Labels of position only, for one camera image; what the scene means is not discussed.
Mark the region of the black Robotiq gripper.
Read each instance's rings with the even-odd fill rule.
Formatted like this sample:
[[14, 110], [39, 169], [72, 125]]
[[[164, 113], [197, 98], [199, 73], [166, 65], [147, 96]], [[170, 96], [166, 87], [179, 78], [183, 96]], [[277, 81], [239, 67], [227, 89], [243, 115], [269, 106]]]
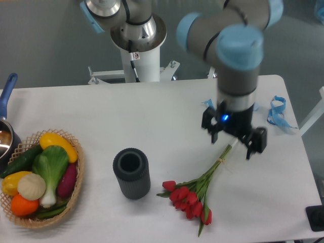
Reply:
[[224, 131], [239, 139], [247, 148], [246, 159], [254, 153], [262, 153], [267, 146], [267, 129], [265, 127], [252, 128], [253, 105], [244, 111], [231, 111], [227, 104], [217, 104], [217, 109], [207, 107], [202, 114], [201, 127], [208, 131], [211, 143], [218, 140], [218, 133]]

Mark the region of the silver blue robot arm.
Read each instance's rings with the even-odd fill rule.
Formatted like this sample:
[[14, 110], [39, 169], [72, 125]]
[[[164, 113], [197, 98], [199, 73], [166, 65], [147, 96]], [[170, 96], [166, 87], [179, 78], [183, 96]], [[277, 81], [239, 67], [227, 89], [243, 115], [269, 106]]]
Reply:
[[[282, 1], [223, 1], [221, 13], [205, 17], [184, 16], [176, 38], [185, 51], [200, 57], [217, 73], [217, 106], [202, 115], [202, 128], [216, 142], [226, 132], [247, 147], [247, 156], [261, 153], [267, 145], [264, 127], [253, 128], [252, 112], [260, 64], [263, 30], [282, 16]], [[151, 1], [81, 1], [80, 7], [96, 32], [109, 32], [124, 59], [128, 83], [160, 79], [158, 51], [166, 39], [163, 20], [152, 11]]]

